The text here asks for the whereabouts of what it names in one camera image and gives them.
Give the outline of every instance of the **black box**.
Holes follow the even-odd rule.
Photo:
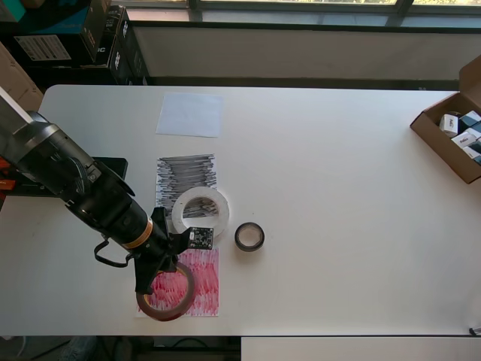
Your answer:
[[[42,88],[56,84],[131,85],[133,74],[119,39],[102,38],[97,60],[92,65],[69,67],[31,67],[25,69]]]
[[[149,72],[137,42],[134,27],[131,25],[127,10],[123,6],[110,6],[104,36],[107,34],[116,35],[120,39],[120,45],[127,55],[130,69],[135,78],[134,84],[145,85],[145,78],[149,77]]]
[[[18,23],[0,25],[2,43],[22,66],[95,60],[110,0],[46,0]]]

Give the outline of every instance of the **blank white paper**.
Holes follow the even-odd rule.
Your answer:
[[[222,103],[222,96],[166,93],[156,133],[217,138]]]

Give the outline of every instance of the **window frame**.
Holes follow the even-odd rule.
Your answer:
[[[386,14],[404,17],[406,15],[481,15],[480,6],[458,5],[414,5],[413,0],[397,0],[393,5],[378,4],[326,4],[296,2],[252,2],[229,0],[185,0],[182,2],[144,2],[138,0],[114,0],[115,4],[128,8],[165,8],[191,11],[273,11],[292,13],[339,13],[339,14]]]

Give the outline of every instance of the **open cardboard box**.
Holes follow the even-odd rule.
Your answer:
[[[459,93],[425,109],[411,124],[411,128],[449,167],[466,183],[481,177],[481,165],[474,162],[450,137],[441,132],[441,117],[457,111],[466,114],[476,111],[481,115],[481,56],[459,72]]]

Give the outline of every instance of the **sheet of paper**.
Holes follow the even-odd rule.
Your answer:
[[[195,279],[195,298],[187,316],[219,316],[219,248],[186,250],[179,262],[190,268]],[[173,308],[186,294],[186,278],[180,273],[164,273],[152,283],[149,303],[159,310]],[[137,307],[136,317],[147,317]]]
[[[219,137],[222,103],[222,96],[166,93],[156,133]]]
[[[217,189],[216,157],[213,154],[157,159],[156,207],[164,207],[170,218],[175,201],[193,187]],[[208,217],[216,206],[208,199],[190,202],[184,218]]]

